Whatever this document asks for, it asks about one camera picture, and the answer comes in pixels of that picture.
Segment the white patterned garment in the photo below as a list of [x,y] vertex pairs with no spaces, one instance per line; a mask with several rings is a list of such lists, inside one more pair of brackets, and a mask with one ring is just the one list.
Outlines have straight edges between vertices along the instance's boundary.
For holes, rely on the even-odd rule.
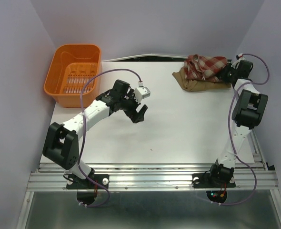
[[189,55],[184,61],[184,73],[186,80],[206,81],[219,83],[221,80],[216,76],[228,61],[223,56]]

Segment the khaki brown skirt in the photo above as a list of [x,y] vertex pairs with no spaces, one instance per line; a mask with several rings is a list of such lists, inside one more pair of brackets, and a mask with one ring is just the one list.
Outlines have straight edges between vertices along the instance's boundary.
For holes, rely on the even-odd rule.
[[187,92],[202,92],[208,90],[219,90],[219,89],[229,89],[231,84],[229,83],[214,83],[196,80],[186,80],[185,71],[182,67],[178,72],[173,72],[172,76],[179,84],[180,88]]

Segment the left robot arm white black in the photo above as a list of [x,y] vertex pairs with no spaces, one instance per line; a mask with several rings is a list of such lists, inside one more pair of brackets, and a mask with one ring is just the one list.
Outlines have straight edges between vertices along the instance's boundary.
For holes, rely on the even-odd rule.
[[91,187],[94,183],[93,169],[80,158],[79,140],[84,139],[87,131],[99,121],[119,110],[135,124],[144,121],[148,107],[138,107],[150,95],[150,90],[142,83],[131,89],[129,83],[116,80],[110,90],[100,94],[84,111],[61,124],[51,124],[42,154],[75,175],[82,187]]

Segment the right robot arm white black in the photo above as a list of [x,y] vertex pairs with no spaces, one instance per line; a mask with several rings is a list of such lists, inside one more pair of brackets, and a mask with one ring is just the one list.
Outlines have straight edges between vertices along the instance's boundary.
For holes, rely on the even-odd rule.
[[232,85],[234,97],[228,116],[229,140],[206,178],[212,187],[226,187],[233,181],[237,161],[251,169],[250,165],[240,159],[239,152],[251,131],[261,123],[269,99],[268,95],[254,87],[259,83],[249,79],[252,69],[253,63],[240,55],[236,62],[229,62],[218,76]]

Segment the orange plastic basket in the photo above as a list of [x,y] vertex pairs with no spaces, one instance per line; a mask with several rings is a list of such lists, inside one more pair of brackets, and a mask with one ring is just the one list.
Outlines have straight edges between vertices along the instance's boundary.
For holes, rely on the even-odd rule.
[[102,72],[101,49],[95,44],[65,44],[52,58],[44,91],[64,108],[80,108],[84,85]]

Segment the aluminium right side rail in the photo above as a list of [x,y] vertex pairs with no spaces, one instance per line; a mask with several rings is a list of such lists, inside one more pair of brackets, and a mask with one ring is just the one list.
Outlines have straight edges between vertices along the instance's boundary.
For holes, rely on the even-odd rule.
[[238,79],[233,87],[234,97],[228,116],[229,140],[218,157],[228,168],[234,168],[240,160],[246,164],[246,153],[250,153],[253,159],[259,158],[254,128],[262,120],[267,97],[255,86],[256,83],[248,78]]

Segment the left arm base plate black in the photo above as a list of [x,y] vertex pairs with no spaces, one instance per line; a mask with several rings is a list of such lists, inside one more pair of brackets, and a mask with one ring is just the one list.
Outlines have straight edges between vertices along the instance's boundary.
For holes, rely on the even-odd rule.
[[[66,189],[68,190],[102,189],[88,179],[80,179],[74,174],[64,174],[63,178],[67,181]],[[101,186],[109,188],[110,176],[108,174],[94,174],[91,179],[93,179],[96,183],[99,183]]]

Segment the aluminium front rail frame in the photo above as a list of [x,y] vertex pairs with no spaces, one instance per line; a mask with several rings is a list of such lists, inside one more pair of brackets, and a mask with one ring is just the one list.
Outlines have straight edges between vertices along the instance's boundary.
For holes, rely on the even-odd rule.
[[[238,164],[234,172],[237,190],[258,190],[279,188],[275,171],[264,168],[262,163],[252,164],[254,172]],[[192,174],[202,173],[209,164],[92,164],[96,174],[109,175],[111,192],[125,191],[193,191]],[[41,163],[39,169],[31,173],[27,184],[29,192],[66,191],[64,169],[54,163]]]

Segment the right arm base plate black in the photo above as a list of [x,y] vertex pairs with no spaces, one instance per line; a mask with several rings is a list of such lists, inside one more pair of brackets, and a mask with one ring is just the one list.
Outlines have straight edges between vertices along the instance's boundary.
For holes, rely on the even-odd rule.
[[192,186],[194,188],[234,188],[236,184],[211,178],[209,173],[193,173]]

